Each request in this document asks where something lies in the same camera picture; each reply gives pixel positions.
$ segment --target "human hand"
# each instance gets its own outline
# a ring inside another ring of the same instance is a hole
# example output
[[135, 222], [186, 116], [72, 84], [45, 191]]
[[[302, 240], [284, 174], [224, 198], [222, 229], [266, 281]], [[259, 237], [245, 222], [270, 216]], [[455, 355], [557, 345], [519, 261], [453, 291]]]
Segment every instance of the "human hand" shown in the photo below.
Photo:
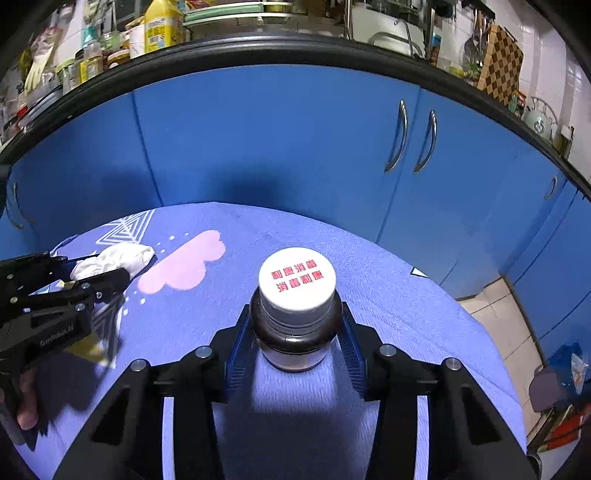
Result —
[[[22, 401], [18, 407], [17, 422], [23, 430], [31, 430], [39, 419], [37, 414], [37, 393], [35, 392], [35, 369], [24, 372], [18, 382], [22, 391]], [[4, 402], [4, 392], [0, 389], [0, 403]]]

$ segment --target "white cloth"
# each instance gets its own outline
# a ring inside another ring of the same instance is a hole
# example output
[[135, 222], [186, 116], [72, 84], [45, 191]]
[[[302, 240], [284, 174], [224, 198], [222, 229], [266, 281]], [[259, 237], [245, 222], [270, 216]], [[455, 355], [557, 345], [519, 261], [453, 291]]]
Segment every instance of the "white cloth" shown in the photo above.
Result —
[[76, 262], [70, 274], [72, 280], [81, 280], [117, 268], [124, 268], [134, 278], [154, 256], [154, 249], [148, 245], [121, 242], [105, 248], [96, 257]]

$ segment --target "beige tile floor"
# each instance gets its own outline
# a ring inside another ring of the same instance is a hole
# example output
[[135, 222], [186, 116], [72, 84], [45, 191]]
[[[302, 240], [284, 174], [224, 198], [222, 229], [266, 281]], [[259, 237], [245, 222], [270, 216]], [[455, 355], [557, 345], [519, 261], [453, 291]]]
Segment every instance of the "beige tile floor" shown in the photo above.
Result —
[[540, 414], [531, 408], [528, 389], [542, 361], [509, 287], [500, 278], [460, 305], [484, 326], [505, 360], [523, 409], [525, 430], [531, 433], [541, 422]]

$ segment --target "kettle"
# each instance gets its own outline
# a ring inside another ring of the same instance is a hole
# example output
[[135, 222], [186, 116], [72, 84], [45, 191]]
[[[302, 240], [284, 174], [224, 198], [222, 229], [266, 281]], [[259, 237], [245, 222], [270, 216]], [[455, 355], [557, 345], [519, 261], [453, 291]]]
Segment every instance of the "kettle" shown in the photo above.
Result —
[[[526, 112], [523, 121], [535, 133], [541, 136], [547, 142], [550, 142], [552, 136], [552, 124], [557, 123], [557, 117], [552, 107], [541, 98], [532, 97], [534, 109]], [[548, 118], [548, 110], [552, 113], [553, 119]]]

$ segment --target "purple tablecloth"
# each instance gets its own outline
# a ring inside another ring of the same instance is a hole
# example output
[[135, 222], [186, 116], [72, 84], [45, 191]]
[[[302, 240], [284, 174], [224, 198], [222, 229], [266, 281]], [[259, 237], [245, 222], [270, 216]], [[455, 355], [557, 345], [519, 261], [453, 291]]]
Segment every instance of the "purple tablecloth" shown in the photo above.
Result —
[[[151, 245], [155, 267], [161, 266], [157, 274], [134, 279], [119, 314], [101, 327], [109, 366], [68, 352], [40, 366], [48, 432], [35, 452], [26, 446], [19, 451], [41, 480], [53, 476], [89, 414], [133, 359], [156, 365], [208, 344], [218, 329], [235, 324], [263, 260], [294, 246], [315, 249], [332, 262], [342, 299], [383, 341], [415, 359], [461, 359], [525, 449], [518, 397], [486, 330], [439, 286], [411, 275], [407, 263], [379, 246], [298, 215], [207, 203], [131, 215], [78, 236], [57, 253], [89, 255], [120, 241]], [[167, 403], [165, 479], [174, 478], [171, 412]], [[377, 403], [362, 402], [352, 390], [337, 342], [318, 367], [301, 374], [273, 368], [258, 352], [252, 379], [228, 405], [215, 406], [226, 477], [360, 480], [377, 414]], [[416, 479], [426, 479], [427, 464], [427, 402], [420, 398]]]

